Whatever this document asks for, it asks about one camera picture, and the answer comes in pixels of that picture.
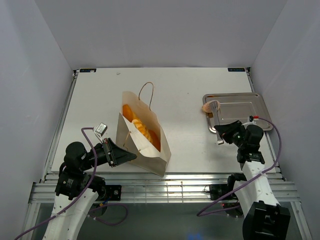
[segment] brown paper bag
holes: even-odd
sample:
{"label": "brown paper bag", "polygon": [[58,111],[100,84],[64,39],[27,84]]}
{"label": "brown paper bag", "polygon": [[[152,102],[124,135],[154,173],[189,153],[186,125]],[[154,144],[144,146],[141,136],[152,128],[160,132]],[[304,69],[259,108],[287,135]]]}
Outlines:
{"label": "brown paper bag", "polygon": [[[141,88],[139,96],[131,91],[124,91],[122,93],[121,112],[119,113],[116,130],[116,144],[137,155],[137,158],[131,161],[132,164],[163,177],[171,157],[171,152],[164,130],[158,122],[157,115],[151,110],[154,89],[152,89],[150,105],[140,100],[140,93],[145,85]],[[130,106],[131,110],[141,119],[148,130],[155,132],[161,143],[160,152],[132,122],[123,116],[122,106],[125,104]]]}

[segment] silver baking tray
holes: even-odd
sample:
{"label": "silver baking tray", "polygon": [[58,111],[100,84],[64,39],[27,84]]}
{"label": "silver baking tray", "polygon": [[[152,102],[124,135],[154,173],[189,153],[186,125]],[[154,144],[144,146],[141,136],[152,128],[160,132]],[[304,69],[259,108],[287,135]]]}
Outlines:
{"label": "silver baking tray", "polygon": [[[256,92],[206,94],[203,96],[203,104],[212,100],[217,100],[221,104],[217,114],[221,125],[231,124],[237,120],[246,123],[250,115],[271,121],[264,99]],[[212,113],[206,113],[206,121],[210,132],[216,133]],[[257,125],[264,131],[273,128],[271,124],[263,120],[257,121]]]}

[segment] gray wall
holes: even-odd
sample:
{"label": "gray wall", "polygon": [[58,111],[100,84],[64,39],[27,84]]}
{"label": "gray wall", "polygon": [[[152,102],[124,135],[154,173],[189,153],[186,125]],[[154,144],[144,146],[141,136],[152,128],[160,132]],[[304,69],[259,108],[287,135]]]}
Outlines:
{"label": "gray wall", "polygon": [[35,0],[72,69],[251,66],[287,0]]}
{"label": "gray wall", "polygon": [[34,0],[0,0],[0,239],[22,230],[71,80]]}
{"label": "gray wall", "polygon": [[[320,1],[288,0],[252,66],[283,141],[280,167],[294,181],[313,239],[320,239]],[[277,137],[272,136],[274,145]]]}

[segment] purple cable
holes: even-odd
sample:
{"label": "purple cable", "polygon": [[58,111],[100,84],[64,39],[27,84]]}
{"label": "purple cable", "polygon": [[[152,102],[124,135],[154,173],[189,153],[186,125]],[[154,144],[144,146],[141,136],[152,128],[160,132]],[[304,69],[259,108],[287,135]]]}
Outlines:
{"label": "purple cable", "polygon": [[[95,177],[95,174],[96,174],[96,170],[97,170],[97,165],[98,165],[98,157],[97,157],[97,153],[96,153],[96,150],[94,148],[94,146],[92,145],[90,139],[88,138],[88,136],[86,135],[85,133],[85,130],[93,130],[94,128],[93,127],[83,127],[81,128],[81,132],[82,134],[84,135],[85,139],[87,140],[87,142],[89,143],[92,151],[93,151],[93,155],[94,155],[94,168],[93,168],[93,172],[92,172],[92,175],[91,175],[91,178],[89,180],[89,182],[87,183],[87,185],[85,186],[85,188],[83,189],[83,191],[79,194],[79,196],[77,196],[68,206],[66,206],[64,209],[62,209],[60,212],[57,213],[57,215],[60,215],[62,214],[63,212],[65,212],[66,210],[68,210],[73,204],[76,203],[76,201],[78,201],[78,199],[85,193],[85,191],[87,190],[87,188],[90,186],[90,184],[92,183],[94,177]],[[43,222],[40,222],[38,225],[36,226],[33,226],[31,227],[30,229],[24,231],[23,233],[21,233],[19,236],[17,236],[14,240],[18,240],[19,238],[21,238],[23,235],[31,232],[32,230],[35,230],[36,228],[50,222],[52,219],[55,219],[57,216],[54,215],[50,218],[48,218],[47,220],[44,220]]]}
{"label": "purple cable", "polygon": [[273,169],[277,163],[279,162],[279,157],[280,157],[280,153],[281,153],[281,149],[282,149],[282,140],[281,140],[281,136],[280,136],[280,132],[278,130],[278,128],[276,127],[276,125],[274,125],[271,121],[264,119],[264,118],[260,118],[260,120],[264,120],[268,123],[270,123],[276,133],[278,134],[279,137],[279,151],[278,154],[276,155],[275,161],[273,163],[273,165],[265,170],[263,170],[260,174],[254,176],[253,178],[251,178],[249,181],[247,181],[246,183],[242,184],[241,186],[233,189],[232,191],[226,193],[225,195],[219,197],[217,200],[214,200],[212,203],[210,203],[208,206],[204,207],[203,209],[201,209],[196,215],[197,217],[202,217],[202,216],[206,216],[206,215],[210,215],[210,214],[214,214],[214,213],[218,213],[218,212],[222,212],[222,211],[227,211],[229,210],[228,208],[224,208],[223,210],[214,210],[214,211],[209,211],[209,212],[204,212],[205,210],[207,210],[208,208],[212,207],[213,205],[217,204],[218,202],[220,202],[221,200],[225,199],[226,197],[230,196],[231,194],[234,194],[236,191],[239,191],[240,189],[243,189],[245,186],[248,186],[250,183],[252,183],[253,181],[255,181],[256,179],[258,179],[260,176],[262,176],[262,174],[265,174],[266,172],[269,172],[271,169]]}
{"label": "purple cable", "polygon": [[103,206],[100,206],[100,207],[91,209],[91,210],[89,211],[89,213],[95,212],[95,211],[97,211],[97,210],[99,210],[99,209],[105,208],[105,207],[107,207],[107,206],[112,206],[112,205],[113,205],[113,206],[122,206],[122,207],[124,207],[124,209],[125,209],[125,215],[124,215],[123,219],[121,219],[119,222],[111,223],[111,222],[104,221],[104,220],[102,220],[102,219],[99,218],[99,217],[94,217],[94,216],[90,216],[90,215],[88,215],[88,216],[91,217],[91,218],[93,218],[94,220],[97,220],[98,222],[103,223],[103,224],[106,224],[106,225],[108,225],[108,226],[116,226],[116,225],[119,225],[119,224],[121,224],[124,220],[126,220],[126,218],[127,218],[127,216],[128,216],[128,213],[129,213],[129,210],[128,210],[127,206],[124,205],[124,204],[122,204],[122,203],[107,203],[107,204],[105,204],[105,205],[103,205]]}

